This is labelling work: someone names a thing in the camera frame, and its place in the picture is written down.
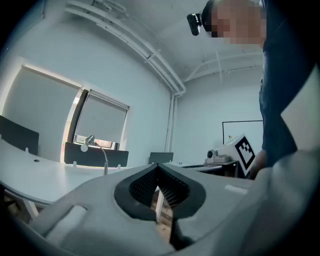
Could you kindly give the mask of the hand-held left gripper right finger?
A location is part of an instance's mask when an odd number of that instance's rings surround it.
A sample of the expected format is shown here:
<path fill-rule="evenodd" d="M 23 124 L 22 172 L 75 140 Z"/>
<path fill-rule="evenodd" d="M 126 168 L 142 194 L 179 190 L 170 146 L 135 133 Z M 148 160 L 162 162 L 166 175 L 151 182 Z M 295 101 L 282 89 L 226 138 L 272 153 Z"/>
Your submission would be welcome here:
<path fill-rule="evenodd" d="M 181 250 L 216 228 L 248 193 L 253 181 L 159 164 L 159 189 L 172 210 L 169 242 Z"/>

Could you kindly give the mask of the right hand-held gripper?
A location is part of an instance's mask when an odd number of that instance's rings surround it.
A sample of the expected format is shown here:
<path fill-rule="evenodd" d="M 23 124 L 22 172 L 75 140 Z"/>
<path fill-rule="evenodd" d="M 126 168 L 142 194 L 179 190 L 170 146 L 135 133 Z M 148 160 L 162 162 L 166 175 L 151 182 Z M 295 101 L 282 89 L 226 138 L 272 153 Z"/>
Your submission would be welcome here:
<path fill-rule="evenodd" d="M 256 158 L 254 150 L 244 134 L 230 139 L 222 146 L 207 152 L 205 164 L 223 164 L 238 161 L 246 177 Z"/>

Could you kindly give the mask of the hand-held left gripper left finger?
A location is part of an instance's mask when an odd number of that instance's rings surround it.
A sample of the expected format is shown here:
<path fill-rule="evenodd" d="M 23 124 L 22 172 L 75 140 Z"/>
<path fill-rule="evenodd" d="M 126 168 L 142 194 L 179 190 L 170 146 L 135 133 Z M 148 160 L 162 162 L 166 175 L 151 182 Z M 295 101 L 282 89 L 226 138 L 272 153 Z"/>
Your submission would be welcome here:
<path fill-rule="evenodd" d="M 175 252 L 154 221 L 134 219 L 117 204 L 116 185 L 144 166 L 96 177 L 47 206 L 30 228 L 78 256 L 165 256 Z"/>

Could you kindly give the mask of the silver desk lamp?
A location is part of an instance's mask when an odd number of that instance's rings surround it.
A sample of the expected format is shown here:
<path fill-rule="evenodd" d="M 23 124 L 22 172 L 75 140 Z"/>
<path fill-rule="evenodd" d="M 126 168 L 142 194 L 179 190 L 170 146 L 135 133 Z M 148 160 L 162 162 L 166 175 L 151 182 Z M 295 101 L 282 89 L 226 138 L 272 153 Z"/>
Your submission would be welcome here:
<path fill-rule="evenodd" d="M 89 146 L 97 146 L 101 149 L 101 151 L 104 155 L 104 158 L 105 158 L 103 175 L 106 176 L 108 174 L 109 160 L 107 158 L 107 154 L 104 151 L 104 149 L 97 142 L 95 142 L 94 135 L 89 135 L 88 137 L 85 138 L 84 143 L 80 146 L 80 150 L 85 153 L 88 151 Z"/>

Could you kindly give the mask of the person's right forearm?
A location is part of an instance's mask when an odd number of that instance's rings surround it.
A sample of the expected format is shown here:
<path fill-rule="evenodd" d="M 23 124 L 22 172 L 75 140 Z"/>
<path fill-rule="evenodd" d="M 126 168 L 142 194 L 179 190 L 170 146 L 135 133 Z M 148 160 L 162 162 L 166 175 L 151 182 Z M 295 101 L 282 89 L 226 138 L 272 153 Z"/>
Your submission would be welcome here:
<path fill-rule="evenodd" d="M 254 180 L 258 172 L 266 167 L 266 151 L 261 150 L 255 157 L 254 163 L 249 171 L 248 178 Z"/>

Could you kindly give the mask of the long dark desk divider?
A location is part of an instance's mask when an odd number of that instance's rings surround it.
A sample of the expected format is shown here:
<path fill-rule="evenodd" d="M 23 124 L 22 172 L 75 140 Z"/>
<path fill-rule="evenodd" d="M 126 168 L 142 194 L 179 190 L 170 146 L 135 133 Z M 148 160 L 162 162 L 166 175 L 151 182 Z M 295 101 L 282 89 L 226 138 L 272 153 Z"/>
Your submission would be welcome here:
<path fill-rule="evenodd" d="M 126 167 L 128 163 L 128 151 L 104 149 L 108 159 L 108 167 L 116 168 L 118 165 Z M 87 167 L 104 167 L 105 155 L 99 147 L 89 147 L 86 152 L 81 151 L 79 144 L 66 142 L 64 149 L 64 163 Z"/>

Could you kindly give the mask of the short dark desk divider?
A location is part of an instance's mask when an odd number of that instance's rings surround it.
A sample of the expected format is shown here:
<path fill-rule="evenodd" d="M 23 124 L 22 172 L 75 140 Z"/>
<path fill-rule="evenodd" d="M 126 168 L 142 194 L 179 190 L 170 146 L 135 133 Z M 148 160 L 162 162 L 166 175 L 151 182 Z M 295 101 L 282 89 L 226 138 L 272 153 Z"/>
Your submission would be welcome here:
<path fill-rule="evenodd" d="M 38 155 L 39 152 L 39 133 L 24 126 L 21 126 L 0 115 L 0 135 L 3 140 L 12 146 Z"/>

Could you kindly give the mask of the navy shirt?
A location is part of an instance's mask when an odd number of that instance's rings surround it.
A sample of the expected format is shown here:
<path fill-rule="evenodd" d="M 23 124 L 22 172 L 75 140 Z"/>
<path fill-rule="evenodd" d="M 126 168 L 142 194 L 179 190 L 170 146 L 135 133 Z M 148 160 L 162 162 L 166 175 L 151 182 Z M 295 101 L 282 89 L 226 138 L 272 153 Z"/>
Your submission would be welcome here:
<path fill-rule="evenodd" d="M 298 0 L 260 0 L 266 15 L 259 106 L 266 168 L 297 150 L 281 117 L 302 89 L 318 56 L 315 11 Z"/>

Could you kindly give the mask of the narrow grey roller blind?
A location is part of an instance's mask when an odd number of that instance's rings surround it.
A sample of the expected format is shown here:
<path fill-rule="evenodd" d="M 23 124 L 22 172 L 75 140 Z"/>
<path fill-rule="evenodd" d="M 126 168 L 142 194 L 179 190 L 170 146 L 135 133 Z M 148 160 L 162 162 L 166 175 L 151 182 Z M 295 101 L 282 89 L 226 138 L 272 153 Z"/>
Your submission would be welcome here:
<path fill-rule="evenodd" d="M 120 143 L 129 106 L 90 91 L 83 105 L 75 134 Z"/>

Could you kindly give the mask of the white pipe bundle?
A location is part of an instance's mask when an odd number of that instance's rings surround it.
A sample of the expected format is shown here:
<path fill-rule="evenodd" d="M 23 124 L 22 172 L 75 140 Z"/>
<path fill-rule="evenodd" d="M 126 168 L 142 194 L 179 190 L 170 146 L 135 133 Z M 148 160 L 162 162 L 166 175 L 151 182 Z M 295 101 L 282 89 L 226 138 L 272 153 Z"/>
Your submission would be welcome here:
<path fill-rule="evenodd" d="M 66 0 L 66 12 L 94 22 L 98 27 L 112 34 L 136 52 L 162 79 L 170 90 L 170 107 L 166 132 L 165 151 L 172 150 L 174 114 L 176 99 L 186 92 L 186 87 L 171 65 L 149 41 L 127 25 L 130 15 L 125 6 L 117 0 Z"/>

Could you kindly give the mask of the wide grey roller blind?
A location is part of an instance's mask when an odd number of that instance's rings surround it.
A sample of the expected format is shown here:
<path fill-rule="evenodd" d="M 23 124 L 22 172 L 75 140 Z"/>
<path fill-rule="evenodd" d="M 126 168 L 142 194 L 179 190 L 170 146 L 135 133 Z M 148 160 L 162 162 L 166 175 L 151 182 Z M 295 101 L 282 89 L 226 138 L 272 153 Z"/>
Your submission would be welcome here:
<path fill-rule="evenodd" d="M 80 87 L 22 66 L 6 97 L 5 118 L 39 134 L 38 155 L 59 162 L 69 112 Z"/>

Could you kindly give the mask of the whiteboard with black frame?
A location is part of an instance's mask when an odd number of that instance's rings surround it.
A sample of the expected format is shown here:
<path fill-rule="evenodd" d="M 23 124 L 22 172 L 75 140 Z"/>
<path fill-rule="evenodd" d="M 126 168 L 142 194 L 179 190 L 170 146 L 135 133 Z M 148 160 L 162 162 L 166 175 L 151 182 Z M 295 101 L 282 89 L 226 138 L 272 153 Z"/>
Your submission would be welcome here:
<path fill-rule="evenodd" d="M 231 139 L 244 134 L 254 154 L 262 149 L 263 144 L 263 121 L 223 121 L 222 122 L 222 143 L 225 144 Z"/>

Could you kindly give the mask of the window with dark frame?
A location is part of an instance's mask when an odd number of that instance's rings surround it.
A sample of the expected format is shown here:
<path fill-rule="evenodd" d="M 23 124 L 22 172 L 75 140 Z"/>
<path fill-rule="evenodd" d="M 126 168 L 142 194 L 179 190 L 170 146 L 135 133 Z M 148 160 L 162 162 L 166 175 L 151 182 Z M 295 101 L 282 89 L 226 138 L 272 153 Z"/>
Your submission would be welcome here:
<path fill-rule="evenodd" d="M 90 91 L 94 91 L 94 90 L 92 90 L 92 89 L 80 90 L 73 101 L 72 107 L 71 107 L 69 114 L 68 114 L 68 117 L 67 117 L 67 121 L 66 121 L 65 128 L 64 128 L 64 133 L 63 133 L 63 137 L 62 137 L 62 149 L 61 149 L 62 152 L 64 152 L 64 150 L 65 150 L 65 143 L 66 142 L 75 143 L 78 145 L 81 145 L 84 143 L 84 140 L 86 137 L 81 136 L 81 135 L 76 135 L 75 133 L 76 133 L 77 124 L 78 124 L 78 121 L 80 118 L 82 108 L 85 104 L 85 101 L 86 101 Z M 120 145 L 120 143 L 100 140 L 100 139 L 96 139 L 96 138 L 95 138 L 95 142 L 97 142 L 102 148 L 111 149 L 111 150 L 117 149 Z"/>

